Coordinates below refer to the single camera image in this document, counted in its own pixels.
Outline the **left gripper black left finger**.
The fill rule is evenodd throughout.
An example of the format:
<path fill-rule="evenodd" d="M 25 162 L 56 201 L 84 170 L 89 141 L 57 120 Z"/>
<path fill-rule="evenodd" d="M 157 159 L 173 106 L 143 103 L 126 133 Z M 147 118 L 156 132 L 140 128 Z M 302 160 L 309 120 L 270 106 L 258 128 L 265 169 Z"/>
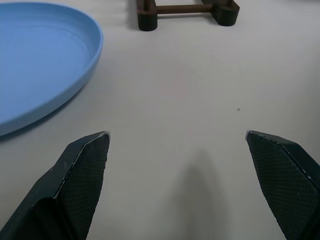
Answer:
<path fill-rule="evenodd" d="M 101 195 L 108 131 L 70 143 L 32 186 L 0 240 L 86 240 Z"/>

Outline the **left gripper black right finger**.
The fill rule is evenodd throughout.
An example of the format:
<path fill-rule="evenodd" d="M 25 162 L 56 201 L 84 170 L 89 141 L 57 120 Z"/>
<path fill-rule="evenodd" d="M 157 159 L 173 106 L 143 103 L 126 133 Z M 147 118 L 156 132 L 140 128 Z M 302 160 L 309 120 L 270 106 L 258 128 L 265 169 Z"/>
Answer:
<path fill-rule="evenodd" d="M 261 191 L 286 240 L 320 240 L 320 165 L 297 143 L 249 130 Z"/>

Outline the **dark wooden dish rack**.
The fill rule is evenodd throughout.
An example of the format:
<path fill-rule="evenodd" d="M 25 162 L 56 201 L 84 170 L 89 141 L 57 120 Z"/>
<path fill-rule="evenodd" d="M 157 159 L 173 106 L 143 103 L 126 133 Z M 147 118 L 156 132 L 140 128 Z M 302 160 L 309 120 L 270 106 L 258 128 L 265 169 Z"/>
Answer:
<path fill-rule="evenodd" d="M 201 4 L 157 5 L 156 0 L 135 0 L 138 28 L 144 32 L 158 27 L 158 15 L 209 13 L 224 27 L 233 26 L 240 6 L 234 0 L 201 0 Z"/>

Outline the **blue plate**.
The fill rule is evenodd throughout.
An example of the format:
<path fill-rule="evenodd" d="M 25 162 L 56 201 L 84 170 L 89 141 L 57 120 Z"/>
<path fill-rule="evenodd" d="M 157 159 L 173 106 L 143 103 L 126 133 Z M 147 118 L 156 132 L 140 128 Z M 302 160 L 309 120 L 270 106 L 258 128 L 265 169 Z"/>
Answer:
<path fill-rule="evenodd" d="M 49 115 L 91 79 L 103 50 L 98 22 L 70 6 L 0 2 L 0 136 Z"/>

